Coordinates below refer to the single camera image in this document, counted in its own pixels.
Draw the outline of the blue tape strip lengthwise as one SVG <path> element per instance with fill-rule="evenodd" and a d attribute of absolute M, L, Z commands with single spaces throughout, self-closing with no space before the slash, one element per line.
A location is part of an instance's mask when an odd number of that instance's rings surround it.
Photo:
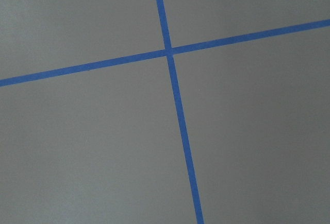
<path fill-rule="evenodd" d="M 164 5 L 163 0 L 156 0 L 157 3 L 157 9 L 158 9 L 158 15 L 159 15 L 159 21 L 160 21 L 160 27 L 163 37 L 163 44 L 164 49 L 166 52 L 166 58 L 167 58 L 167 64 L 168 64 L 168 70 L 171 80 L 171 87 L 175 102 L 175 109 L 176 109 L 176 115 L 179 125 L 179 131 L 181 136 L 181 142 L 183 145 L 183 151 L 186 161 L 186 167 L 187 167 L 187 173 L 190 183 L 190 189 L 191 189 L 191 195 L 192 195 L 192 201 L 195 211 L 195 217 L 197 223 L 204 223 L 204 217 L 203 217 L 203 211 L 200 201 L 200 195 L 199 195 L 199 188 L 197 185 L 196 180 L 196 174 L 195 174 L 195 168 L 194 168 L 194 162 L 191 152 L 191 146 L 187 131 L 187 125 L 185 120 L 185 114 L 183 109 L 183 103 L 182 98 L 180 94 L 180 88 L 179 88 L 179 82 L 177 77 L 177 71 L 176 71 L 176 65 L 174 60 L 174 54 L 173 54 L 173 48 L 171 44 L 171 37 L 168 27 L 168 21 L 167 21 L 167 15 L 166 15 L 166 9 Z"/>

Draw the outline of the blue tape strip crosswise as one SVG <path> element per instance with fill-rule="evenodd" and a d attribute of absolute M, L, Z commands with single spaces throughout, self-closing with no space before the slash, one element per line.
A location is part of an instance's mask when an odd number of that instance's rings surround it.
<path fill-rule="evenodd" d="M 275 36 L 281 36 L 289 33 L 296 33 L 296 32 L 302 32 L 307 30 L 313 30 L 323 27 L 329 26 L 329 19 L 321 20 L 321 21 L 315 21 L 310 23 L 304 23 L 304 24 L 298 24 L 298 25 L 292 25 L 287 27 L 281 27 L 281 28 L 275 28 L 270 30 L 264 30 L 259 32 L 253 32 L 253 33 L 247 33 L 243 35 L 238 36 L 232 36 L 227 38 L 221 38 L 211 41 L 205 41 L 200 43 L 194 43 L 194 44 L 188 44 L 183 46 L 178 46 L 170 49 L 170 52 L 174 55 L 177 54 L 183 54 L 188 53 L 192 51 L 202 50 L 202 49 L 208 49 L 213 47 L 220 47 L 230 44 L 236 44 L 236 43 L 242 43 L 246 41 L 252 41 L 252 40 L 258 40 L 263 39 L 267 37 L 275 37 Z M 156 50 L 151 51 L 147 53 L 141 53 L 131 56 L 124 56 L 119 58 L 113 58 L 103 61 L 97 61 L 97 62 L 91 62 L 81 65 L 74 65 L 64 68 L 58 68 L 54 70 L 44 71 L 44 72 L 38 72 L 33 74 L 27 74 L 22 76 L 15 76 L 10 77 L 6 79 L 1 80 L 1 87 L 9 86 L 9 85 L 15 85 L 30 81 L 36 81 L 36 80 L 42 80 L 47 78 L 53 78 L 63 75 L 69 75 L 69 74 L 75 74 L 80 72 L 86 72 L 86 71 L 92 71 L 99 68 L 106 68 L 111 67 L 115 65 L 121 65 L 121 64 L 128 64 L 138 61 L 145 61 L 149 59 L 155 59 L 159 57 L 165 57 L 168 54 L 168 52 L 165 49 L 162 50 Z"/>

